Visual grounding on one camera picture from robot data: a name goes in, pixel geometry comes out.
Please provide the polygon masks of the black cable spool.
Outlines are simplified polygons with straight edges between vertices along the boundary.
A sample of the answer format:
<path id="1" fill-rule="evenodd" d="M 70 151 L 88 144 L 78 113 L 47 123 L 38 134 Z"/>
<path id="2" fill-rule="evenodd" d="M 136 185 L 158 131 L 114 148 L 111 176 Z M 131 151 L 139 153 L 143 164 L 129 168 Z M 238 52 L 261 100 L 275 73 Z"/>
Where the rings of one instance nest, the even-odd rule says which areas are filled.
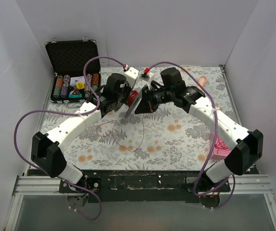
<path id="1" fill-rule="evenodd" d="M 128 118 L 131 113 L 135 111 L 142 98 L 142 89 L 132 90 L 126 100 L 128 110 L 125 114 L 125 118 Z"/>

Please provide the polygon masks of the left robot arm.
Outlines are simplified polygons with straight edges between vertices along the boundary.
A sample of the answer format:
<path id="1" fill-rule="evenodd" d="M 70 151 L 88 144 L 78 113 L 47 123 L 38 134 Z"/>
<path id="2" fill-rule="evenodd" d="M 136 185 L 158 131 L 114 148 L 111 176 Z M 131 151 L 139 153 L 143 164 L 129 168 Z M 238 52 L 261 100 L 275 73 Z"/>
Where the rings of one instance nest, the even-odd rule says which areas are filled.
<path id="1" fill-rule="evenodd" d="M 130 68 L 123 73 L 112 73 L 105 85 L 96 89 L 86 102 L 56 128 L 32 139 L 31 160 L 48 176 L 70 182 L 77 193 L 86 188 L 86 180 L 80 169 L 68 163 L 63 152 L 70 143 L 90 125 L 100 121 L 110 111 L 119 110 L 136 84 L 138 70 Z"/>

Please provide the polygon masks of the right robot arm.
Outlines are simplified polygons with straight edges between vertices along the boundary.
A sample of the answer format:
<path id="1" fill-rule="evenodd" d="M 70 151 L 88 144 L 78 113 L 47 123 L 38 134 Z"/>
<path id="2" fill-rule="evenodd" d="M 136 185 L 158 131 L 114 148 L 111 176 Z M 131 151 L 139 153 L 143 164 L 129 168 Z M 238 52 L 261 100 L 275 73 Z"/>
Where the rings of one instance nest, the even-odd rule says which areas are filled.
<path id="1" fill-rule="evenodd" d="M 160 76 L 163 84 L 152 79 L 149 69 L 140 75 L 147 85 L 141 90 L 135 114 L 154 113 L 160 104 L 173 103 L 206 125 L 230 150 L 223 160 L 203 169 L 192 184 L 193 192 L 215 190 L 228 177 L 243 175 L 262 157 L 263 134 L 259 130 L 250 131 L 216 109 L 201 88 L 185 84 L 176 68 L 167 68 Z"/>

